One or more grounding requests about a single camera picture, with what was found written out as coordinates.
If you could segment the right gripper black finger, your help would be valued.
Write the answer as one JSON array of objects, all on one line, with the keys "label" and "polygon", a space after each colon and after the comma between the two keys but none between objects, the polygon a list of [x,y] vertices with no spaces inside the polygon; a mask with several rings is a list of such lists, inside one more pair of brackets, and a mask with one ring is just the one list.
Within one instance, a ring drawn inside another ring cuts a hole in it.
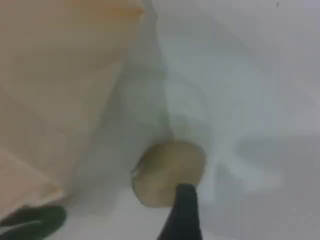
[{"label": "right gripper black finger", "polygon": [[158,240],[200,240],[198,195],[194,185],[178,184],[172,209],[157,237]]}]

